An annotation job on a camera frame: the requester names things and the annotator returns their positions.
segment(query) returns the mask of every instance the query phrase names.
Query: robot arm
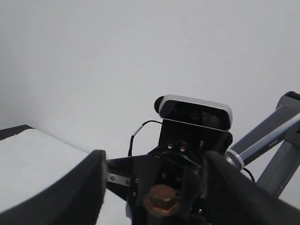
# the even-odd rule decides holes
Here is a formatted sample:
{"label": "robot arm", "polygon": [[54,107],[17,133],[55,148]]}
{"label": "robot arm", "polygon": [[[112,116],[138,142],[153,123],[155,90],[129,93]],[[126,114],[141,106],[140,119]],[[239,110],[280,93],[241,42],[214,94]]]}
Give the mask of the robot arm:
{"label": "robot arm", "polygon": [[225,153],[228,162],[243,169],[262,154],[280,144],[261,174],[257,185],[279,197],[300,165],[300,95],[283,95],[274,113]]}

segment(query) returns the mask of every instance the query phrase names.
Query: cable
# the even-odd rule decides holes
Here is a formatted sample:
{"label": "cable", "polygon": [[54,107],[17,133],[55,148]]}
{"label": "cable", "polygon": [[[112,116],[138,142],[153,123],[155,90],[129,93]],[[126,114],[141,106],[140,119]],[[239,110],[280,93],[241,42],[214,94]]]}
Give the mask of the cable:
{"label": "cable", "polygon": [[250,172],[250,170],[248,170],[247,168],[244,168],[243,170],[244,170],[246,173],[249,174],[249,176],[251,177],[251,180],[255,183],[255,178],[254,178],[254,176],[252,175],[252,173]]}
{"label": "cable", "polygon": [[139,128],[138,130],[131,136],[130,138],[130,144],[129,144],[129,150],[128,150],[128,157],[132,156],[132,146],[133,146],[133,140],[135,138],[135,136],[137,135],[137,133],[147,124],[147,123],[159,123],[159,124],[163,124],[162,122],[156,121],[156,120],[149,120],[144,122]]}

